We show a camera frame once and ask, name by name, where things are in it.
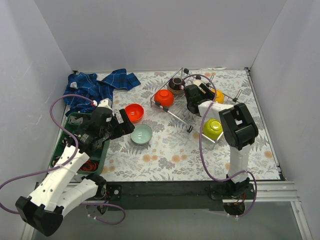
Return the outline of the white patterned bowl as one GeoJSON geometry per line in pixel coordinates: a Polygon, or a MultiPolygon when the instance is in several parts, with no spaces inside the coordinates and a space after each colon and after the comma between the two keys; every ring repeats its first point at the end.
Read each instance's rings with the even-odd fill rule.
{"type": "Polygon", "coordinates": [[[199,87],[203,82],[199,79],[194,79],[193,81],[193,84],[196,85],[197,87],[199,87]]]}

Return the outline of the pale green celadon bowl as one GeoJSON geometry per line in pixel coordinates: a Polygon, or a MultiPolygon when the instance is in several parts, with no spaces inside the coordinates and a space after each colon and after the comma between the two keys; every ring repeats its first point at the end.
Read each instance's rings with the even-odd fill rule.
{"type": "Polygon", "coordinates": [[[153,131],[146,124],[138,124],[134,131],[130,134],[131,140],[137,145],[145,145],[150,142],[153,137],[153,131]]]}

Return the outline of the yellow-orange bowl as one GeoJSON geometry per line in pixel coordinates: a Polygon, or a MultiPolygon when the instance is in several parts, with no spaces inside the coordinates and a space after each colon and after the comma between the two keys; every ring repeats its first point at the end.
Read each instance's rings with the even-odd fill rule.
{"type": "Polygon", "coordinates": [[[219,103],[219,104],[223,104],[224,103],[224,94],[219,91],[219,90],[214,90],[212,89],[211,90],[213,93],[215,93],[216,97],[215,97],[215,102],[219,103]]]}

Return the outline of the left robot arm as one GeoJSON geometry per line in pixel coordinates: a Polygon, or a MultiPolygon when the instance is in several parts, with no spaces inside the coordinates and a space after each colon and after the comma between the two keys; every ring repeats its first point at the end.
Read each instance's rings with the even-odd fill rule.
{"type": "Polygon", "coordinates": [[[50,171],[39,186],[27,197],[19,197],[15,206],[22,220],[41,232],[51,236],[62,224],[64,217],[87,199],[104,199],[107,193],[106,180],[95,173],[82,177],[72,189],[65,188],[79,168],[91,155],[104,145],[134,131],[127,113],[121,109],[123,122],[118,122],[109,107],[98,106],[73,131],[74,140],[69,139],[55,170],[50,171]]]}

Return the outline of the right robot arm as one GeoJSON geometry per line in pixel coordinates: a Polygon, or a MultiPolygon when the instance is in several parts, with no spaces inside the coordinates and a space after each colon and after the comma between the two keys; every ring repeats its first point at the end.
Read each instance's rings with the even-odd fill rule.
{"type": "Polygon", "coordinates": [[[203,156],[201,139],[199,140],[200,158],[207,175],[218,183],[217,190],[220,194],[232,199],[239,198],[249,188],[249,152],[259,134],[250,111],[244,103],[230,105],[216,102],[216,93],[203,83],[200,86],[187,85],[183,90],[187,109],[202,118],[201,134],[204,133],[207,118],[221,123],[224,138],[230,147],[230,166],[226,178],[218,179],[209,173],[203,156]]]}

